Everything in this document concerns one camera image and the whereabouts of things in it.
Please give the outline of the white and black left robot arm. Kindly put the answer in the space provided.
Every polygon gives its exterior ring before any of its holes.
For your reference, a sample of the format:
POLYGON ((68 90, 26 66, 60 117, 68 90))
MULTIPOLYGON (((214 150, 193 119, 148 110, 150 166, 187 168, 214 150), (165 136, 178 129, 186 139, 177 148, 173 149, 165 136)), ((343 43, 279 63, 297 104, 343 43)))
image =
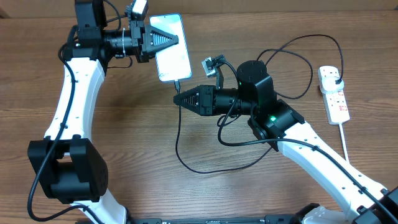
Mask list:
POLYGON ((144 24, 148 4, 133 1, 124 17, 129 27, 107 29, 103 1, 76 1, 77 24, 58 57, 64 66, 63 87, 53 120, 43 139, 27 150, 35 171, 32 187, 48 198, 81 210, 93 223, 132 223, 128 209, 108 188, 108 167, 91 140, 96 98, 112 58, 148 62, 174 46, 178 37, 144 24))

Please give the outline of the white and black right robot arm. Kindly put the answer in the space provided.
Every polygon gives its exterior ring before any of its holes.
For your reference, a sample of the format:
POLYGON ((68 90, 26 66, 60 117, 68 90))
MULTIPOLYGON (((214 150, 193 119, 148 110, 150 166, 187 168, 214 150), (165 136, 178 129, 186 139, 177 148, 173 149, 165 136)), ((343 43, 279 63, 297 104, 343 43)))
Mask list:
POLYGON ((256 140, 230 147, 268 143, 303 170, 337 202, 340 211, 311 203, 291 223, 397 223, 397 190, 366 177, 328 146, 304 117, 278 99, 264 62, 250 60, 233 70, 237 88, 200 85, 174 96, 174 103, 200 116, 248 115, 256 140))

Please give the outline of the black smartphone with blue screen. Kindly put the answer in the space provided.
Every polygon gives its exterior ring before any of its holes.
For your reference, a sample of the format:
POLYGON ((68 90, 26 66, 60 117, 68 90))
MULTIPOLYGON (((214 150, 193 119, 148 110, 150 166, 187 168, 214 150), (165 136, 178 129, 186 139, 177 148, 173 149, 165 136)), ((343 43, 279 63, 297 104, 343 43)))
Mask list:
POLYGON ((180 14, 151 16, 150 25, 178 37, 178 44, 167 47, 155 54, 159 80, 171 82, 190 78, 192 68, 188 56, 182 17, 180 14))

